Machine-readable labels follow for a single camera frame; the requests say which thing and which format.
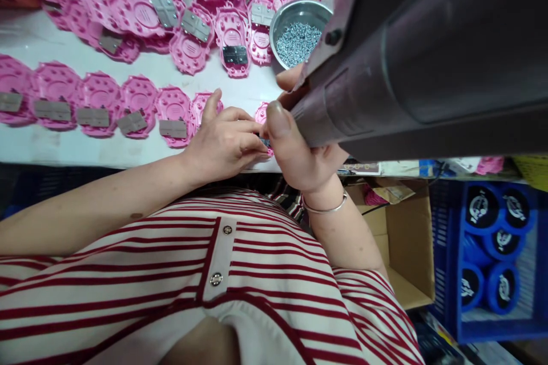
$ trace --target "cable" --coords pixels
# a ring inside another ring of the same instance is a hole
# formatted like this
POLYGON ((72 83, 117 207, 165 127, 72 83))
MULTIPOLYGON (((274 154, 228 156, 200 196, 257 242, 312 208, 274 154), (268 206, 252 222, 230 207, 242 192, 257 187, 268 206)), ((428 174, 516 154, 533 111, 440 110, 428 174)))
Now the cable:
MULTIPOLYGON (((438 169, 438 174, 437 174, 437 176, 436 176, 432 181, 430 181, 430 182, 428 183, 428 185, 425 185, 425 186, 422 187, 421 189, 417 190, 417 191, 415 192, 415 194, 419 194, 420 192, 422 192, 423 190, 425 190, 426 188, 428 188, 428 187, 430 187, 432 184, 434 184, 437 180, 439 180, 440 177, 441 177, 441 175, 444 173, 446 166, 447 166, 447 163, 446 163, 446 162, 441 163, 440 168, 438 169)), ((375 208, 372 208, 372 209, 367 210, 366 212, 362 213, 362 215, 369 214, 370 212, 373 212, 373 211, 376 211, 376 210, 378 210, 378 209, 380 209, 380 208, 386 207, 387 205, 390 205, 390 203, 389 203, 389 202, 386 202, 386 203, 384 203, 384 204, 377 205, 375 208)))

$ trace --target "metal bowl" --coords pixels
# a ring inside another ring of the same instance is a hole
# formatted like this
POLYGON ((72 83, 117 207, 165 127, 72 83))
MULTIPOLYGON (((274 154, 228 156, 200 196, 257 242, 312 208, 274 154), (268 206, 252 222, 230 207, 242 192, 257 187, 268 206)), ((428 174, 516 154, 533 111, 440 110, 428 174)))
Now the metal bowl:
POLYGON ((280 7, 270 24, 270 46, 276 60, 284 69, 289 69, 278 55, 276 43, 285 29, 293 23, 308 24, 324 31, 325 25, 333 14, 325 4, 316 0, 294 0, 280 7))

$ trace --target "fingernail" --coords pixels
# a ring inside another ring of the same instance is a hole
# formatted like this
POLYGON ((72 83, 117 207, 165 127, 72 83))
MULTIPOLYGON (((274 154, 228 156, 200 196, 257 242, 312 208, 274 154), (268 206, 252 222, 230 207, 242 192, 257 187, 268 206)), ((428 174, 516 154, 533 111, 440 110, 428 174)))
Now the fingernail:
POLYGON ((285 115, 284 108, 278 100, 268 105, 267 122, 270 137, 275 139, 284 137, 291 131, 291 125, 285 115))

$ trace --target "hand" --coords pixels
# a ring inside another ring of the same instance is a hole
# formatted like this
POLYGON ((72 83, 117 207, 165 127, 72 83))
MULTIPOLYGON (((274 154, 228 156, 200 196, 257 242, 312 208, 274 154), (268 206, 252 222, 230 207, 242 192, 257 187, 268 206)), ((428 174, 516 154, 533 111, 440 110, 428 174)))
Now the hand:
POLYGON ((209 97, 202 126, 180 154, 197 187, 236 176, 250 163, 268 159, 268 148, 256 135, 261 125, 241 108, 228 107, 217 114, 221 95, 217 89, 209 97))
MULTIPOLYGON (((302 65, 284 71, 276 78, 285 91, 293 88, 302 65)), ((270 139, 276 161, 286 182, 303 193, 321 190, 348 157, 338 144, 310 149, 299 132, 293 116, 284 107, 294 105, 299 93, 283 92, 267 108, 267 122, 261 135, 270 139)))

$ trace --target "woman's right hand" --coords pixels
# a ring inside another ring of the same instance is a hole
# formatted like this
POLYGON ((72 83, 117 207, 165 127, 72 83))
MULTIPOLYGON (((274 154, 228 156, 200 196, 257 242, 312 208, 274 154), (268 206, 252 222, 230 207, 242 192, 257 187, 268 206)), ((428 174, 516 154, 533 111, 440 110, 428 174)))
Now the woman's right hand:
POLYGON ((303 193, 321 190, 348 157, 338 144, 326 147, 309 148, 297 128, 293 116, 283 104, 291 94, 287 94, 296 84, 302 65, 280 73, 276 77, 284 90, 278 100, 267 108, 267 122, 261 132, 270 139, 276 161, 286 182, 303 193))

